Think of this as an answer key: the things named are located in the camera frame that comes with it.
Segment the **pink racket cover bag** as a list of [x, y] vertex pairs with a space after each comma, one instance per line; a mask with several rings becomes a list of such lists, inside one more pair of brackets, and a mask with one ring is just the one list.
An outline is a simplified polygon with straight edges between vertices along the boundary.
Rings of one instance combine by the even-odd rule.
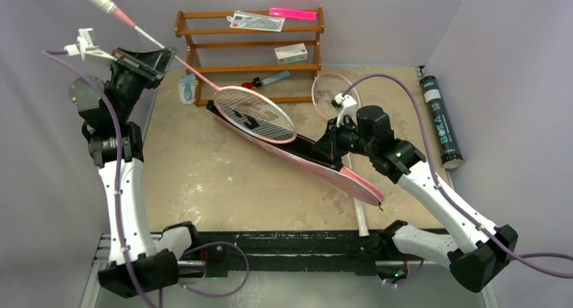
[[243, 132], [231, 124], [216, 109], [213, 101], [207, 102], [206, 110], [213, 114], [219, 122], [238, 135], [259, 145], [266, 151], [287, 160], [298, 169], [314, 174], [359, 201], [372, 206], [379, 206], [383, 203], [384, 195], [376, 186], [368, 182], [365, 178], [362, 178], [348, 166], [342, 163], [335, 163], [326, 156], [314, 151], [312, 149], [314, 145], [313, 140], [298, 135], [294, 141], [287, 144], [268, 143]]

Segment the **black shuttlecock tube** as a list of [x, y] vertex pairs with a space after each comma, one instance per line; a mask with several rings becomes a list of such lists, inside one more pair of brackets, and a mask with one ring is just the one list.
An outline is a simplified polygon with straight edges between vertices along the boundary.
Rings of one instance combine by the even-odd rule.
[[420, 79], [424, 99], [434, 122], [434, 131], [441, 145], [441, 162], [446, 170], [455, 170], [464, 164], [464, 158], [451, 127], [437, 78], [424, 75]]

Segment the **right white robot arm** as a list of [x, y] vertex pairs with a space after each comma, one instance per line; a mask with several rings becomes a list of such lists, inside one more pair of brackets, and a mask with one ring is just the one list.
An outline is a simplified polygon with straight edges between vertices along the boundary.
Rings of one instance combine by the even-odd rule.
[[510, 263], [502, 246], [515, 249], [518, 233], [508, 224], [496, 225], [449, 188], [419, 149], [395, 137], [381, 107], [338, 105], [336, 111], [314, 149], [337, 161], [347, 153], [368, 157], [378, 173], [415, 197], [448, 231], [433, 234], [394, 222], [379, 241], [380, 252], [389, 259], [404, 253], [437, 263], [465, 289], [480, 292]]

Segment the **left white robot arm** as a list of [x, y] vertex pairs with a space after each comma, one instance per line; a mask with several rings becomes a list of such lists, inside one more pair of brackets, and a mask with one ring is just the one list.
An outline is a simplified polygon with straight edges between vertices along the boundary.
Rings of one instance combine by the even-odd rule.
[[84, 121], [82, 135], [107, 199], [111, 242], [98, 281], [124, 298], [175, 285], [179, 258], [192, 260], [201, 253], [191, 222], [168, 226], [159, 240], [152, 238], [143, 196], [143, 134], [130, 120], [142, 92], [161, 84], [175, 54], [173, 47], [147, 52], [116, 48], [108, 80], [81, 74], [68, 90]]

